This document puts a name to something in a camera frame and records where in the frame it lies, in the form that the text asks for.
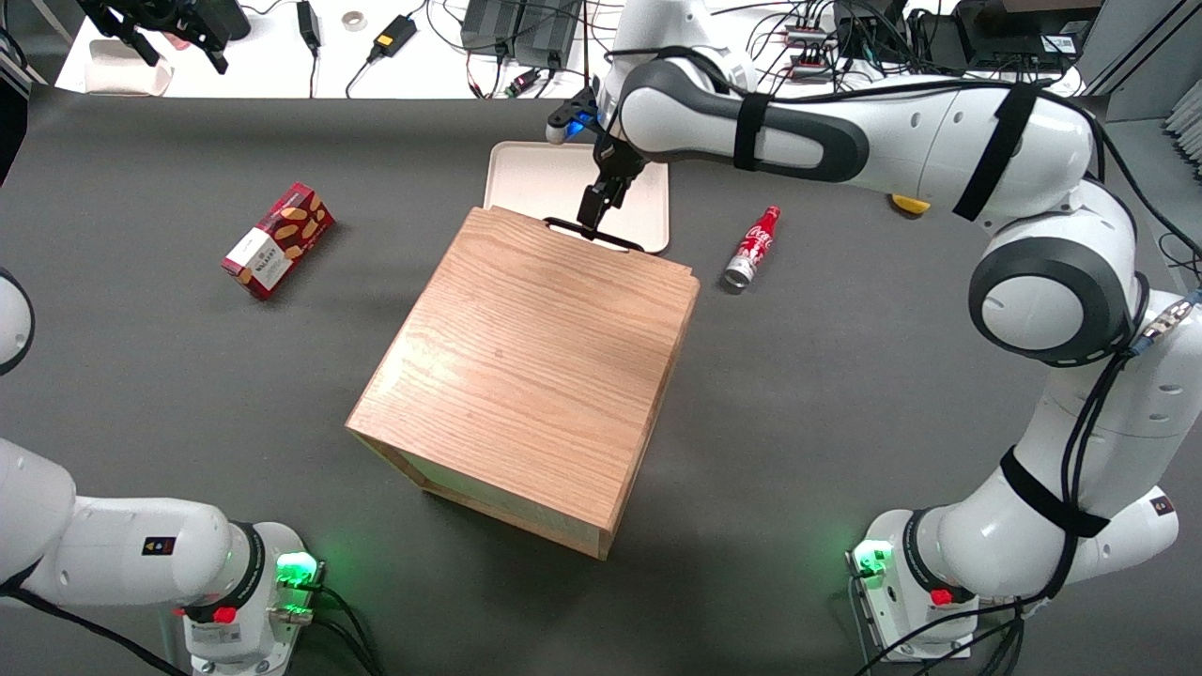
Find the green light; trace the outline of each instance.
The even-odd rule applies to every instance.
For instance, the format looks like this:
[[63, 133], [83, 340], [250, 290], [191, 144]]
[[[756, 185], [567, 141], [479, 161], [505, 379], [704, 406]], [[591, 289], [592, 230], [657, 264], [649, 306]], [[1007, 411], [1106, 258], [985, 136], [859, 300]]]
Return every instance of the green light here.
[[893, 545], [883, 540], [864, 540], [856, 546], [852, 557], [859, 564], [859, 573], [865, 577], [883, 575], [885, 567], [893, 558]]
[[275, 580], [290, 587], [308, 585], [317, 576], [317, 559], [309, 552], [280, 555], [275, 559]]

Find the white tray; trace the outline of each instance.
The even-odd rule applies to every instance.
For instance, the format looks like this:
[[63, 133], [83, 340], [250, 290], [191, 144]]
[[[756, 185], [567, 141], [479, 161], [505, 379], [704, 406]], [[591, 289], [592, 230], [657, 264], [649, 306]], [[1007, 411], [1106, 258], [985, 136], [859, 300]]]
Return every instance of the white tray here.
[[[581, 196], [596, 178], [593, 146], [504, 141], [493, 147], [489, 158], [484, 208], [504, 207], [531, 218], [555, 217], [575, 223]], [[606, 212], [600, 230], [633, 242], [648, 254], [666, 249], [667, 165], [647, 165], [626, 192], [621, 208]], [[595, 243], [611, 249], [619, 248], [603, 242]]]

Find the tape roll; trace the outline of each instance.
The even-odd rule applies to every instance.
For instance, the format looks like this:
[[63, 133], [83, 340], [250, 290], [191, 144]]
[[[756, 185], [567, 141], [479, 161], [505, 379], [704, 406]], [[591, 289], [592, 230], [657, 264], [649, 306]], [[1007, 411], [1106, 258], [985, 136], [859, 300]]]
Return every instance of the tape roll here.
[[343, 14], [343, 28], [351, 32], [363, 30], [368, 26], [368, 20], [363, 17], [363, 12], [346, 12]]

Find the white table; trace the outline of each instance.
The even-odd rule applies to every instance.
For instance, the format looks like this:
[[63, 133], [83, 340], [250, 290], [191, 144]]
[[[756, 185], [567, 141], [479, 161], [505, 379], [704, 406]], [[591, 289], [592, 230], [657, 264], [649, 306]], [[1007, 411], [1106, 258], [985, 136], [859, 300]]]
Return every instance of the white table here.
[[[710, 11], [722, 7], [734, 7], [748, 5], [756, 0], [712, 0], [707, 5]], [[407, 13], [417, 7], [419, 0], [311, 0], [314, 11], [321, 20], [321, 35], [323, 47], [317, 69], [316, 96], [320, 99], [341, 99], [345, 96], [346, 84], [355, 72], [363, 65], [363, 61], [371, 47], [373, 38], [391, 22], [398, 13]], [[620, 6], [625, 0], [602, 0], [601, 6], [589, 5], [589, 23], [596, 28], [599, 41], [589, 43], [589, 63], [591, 72], [603, 73], [608, 65], [603, 59], [603, 48], [608, 47], [613, 38], [612, 30], [618, 24]], [[260, 10], [267, 8], [268, 0], [243, 0], [244, 5], [250, 5]], [[941, 4], [944, 11], [951, 11], [954, 1], [947, 0]], [[463, 52], [456, 51], [444, 42], [434, 32], [436, 29], [452, 42], [459, 42], [459, 24], [450, 16], [454, 13], [462, 17], [466, 0], [448, 0], [446, 10], [440, 2], [430, 2], [422, 11], [413, 14], [417, 22], [418, 32], [407, 45], [392, 59], [382, 59], [373, 65], [359, 78], [352, 89], [356, 99], [472, 99], [466, 85], [465, 67], [470, 63], [471, 72], [476, 82], [486, 91], [496, 77], [496, 61], [488, 55], [475, 55], [468, 59]], [[929, 8], [935, 11], [940, 7], [938, 0], [911, 0], [909, 8]], [[367, 17], [368, 25], [357, 32], [346, 31], [341, 25], [341, 17], [349, 11], [359, 11]], [[789, 5], [755, 7], [737, 12], [724, 13], [715, 17], [721, 30], [727, 35], [732, 46], [743, 47], [748, 35], [761, 18], [780, 13], [789, 10]], [[228, 71], [222, 76], [218, 75], [208, 59], [196, 48], [189, 47], [177, 51], [167, 38], [157, 32], [148, 34], [150, 43], [162, 54], [175, 69], [171, 85], [166, 96], [175, 97], [237, 97], [237, 99], [296, 99], [309, 95], [309, 72], [313, 66], [311, 57], [297, 32], [296, 7], [290, 0], [284, 0], [274, 11], [267, 16], [258, 16], [246, 12], [250, 19], [250, 35], [237, 42], [232, 42], [226, 48], [226, 59], [230, 61]], [[827, 5], [823, 10], [823, 26], [833, 28], [833, 8]], [[775, 20], [767, 22], [760, 29], [766, 30], [775, 24]], [[582, 48], [583, 28], [577, 32], [576, 49], [573, 51], [569, 65], [571, 70], [583, 71], [584, 54]], [[59, 73], [56, 87], [72, 91], [84, 91], [84, 69], [88, 60], [88, 45], [93, 40], [102, 38], [91, 22], [85, 20], [79, 29], [79, 34], [72, 45], [63, 71]], [[780, 37], [774, 37], [774, 42], [763, 49], [763, 54], [756, 61], [756, 67], [762, 70], [776, 70], [787, 61], [787, 55], [781, 58], [775, 66], [773, 59], [780, 55], [784, 43]], [[498, 95], [519, 73], [529, 70], [517, 63], [507, 63], [501, 71]], [[856, 63], [853, 70], [865, 72], [875, 78], [880, 78], [870, 66]], [[1004, 73], [1001, 77], [1013, 79], [1012, 73]], [[847, 78], [849, 84], [862, 78]], [[764, 78], [761, 89], [772, 87], [772, 81]], [[583, 78], [572, 72], [560, 72], [552, 84], [543, 93], [546, 99], [569, 97], [583, 85]], [[1069, 95], [1081, 87], [1081, 78], [1076, 71], [1071, 71], [1061, 83], [1053, 88], [1053, 91]], [[829, 84], [802, 85], [787, 83], [780, 89], [783, 96], [802, 96], [810, 93], [829, 91]], [[525, 94], [532, 96], [534, 91]]]

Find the red cardboard box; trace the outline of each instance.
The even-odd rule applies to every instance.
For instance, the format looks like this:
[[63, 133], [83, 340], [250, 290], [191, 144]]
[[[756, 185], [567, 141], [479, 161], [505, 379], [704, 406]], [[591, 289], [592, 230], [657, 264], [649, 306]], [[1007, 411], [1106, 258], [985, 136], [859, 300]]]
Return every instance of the red cardboard box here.
[[333, 224], [334, 217], [317, 192], [303, 183], [293, 183], [230, 250], [221, 267], [251, 296], [266, 301]]

